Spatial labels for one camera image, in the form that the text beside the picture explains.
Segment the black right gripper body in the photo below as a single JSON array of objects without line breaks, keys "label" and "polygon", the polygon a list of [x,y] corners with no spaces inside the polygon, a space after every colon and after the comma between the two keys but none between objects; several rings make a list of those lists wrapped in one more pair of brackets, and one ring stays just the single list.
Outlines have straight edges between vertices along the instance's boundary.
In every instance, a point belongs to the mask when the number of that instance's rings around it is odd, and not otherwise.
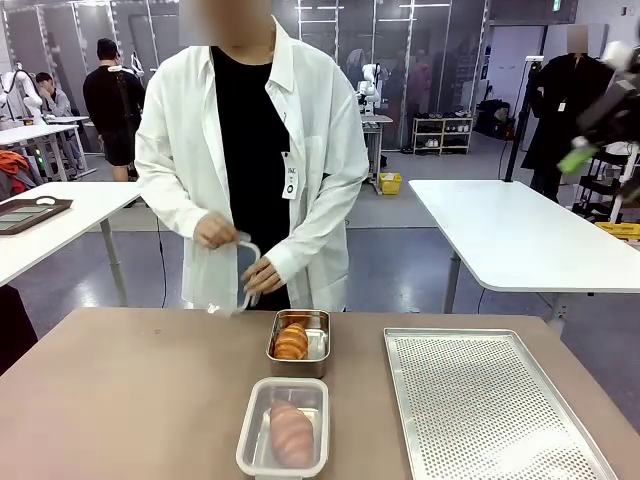
[{"label": "black right gripper body", "polygon": [[576,120],[591,145],[639,142],[639,75],[620,77]]}]

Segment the person's left hand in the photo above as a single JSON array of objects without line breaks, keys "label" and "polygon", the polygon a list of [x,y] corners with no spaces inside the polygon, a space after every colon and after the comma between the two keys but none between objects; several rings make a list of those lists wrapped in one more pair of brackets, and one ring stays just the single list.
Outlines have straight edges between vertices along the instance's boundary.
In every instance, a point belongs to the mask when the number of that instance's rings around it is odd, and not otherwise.
[{"label": "person's left hand", "polygon": [[262,257],[251,265],[242,275],[244,292],[250,295],[270,294],[285,285],[279,273],[266,258]]}]

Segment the person's right hand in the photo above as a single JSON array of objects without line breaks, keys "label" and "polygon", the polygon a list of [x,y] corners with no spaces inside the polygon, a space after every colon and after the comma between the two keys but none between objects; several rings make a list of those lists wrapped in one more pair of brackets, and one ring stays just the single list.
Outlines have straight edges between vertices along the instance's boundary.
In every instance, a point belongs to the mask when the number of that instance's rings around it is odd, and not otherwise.
[{"label": "person's right hand", "polygon": [[234,243],[239,239],[239,232],[221,214],[209,212],[202,217],[194,230],[194,240],[210,250]]}]

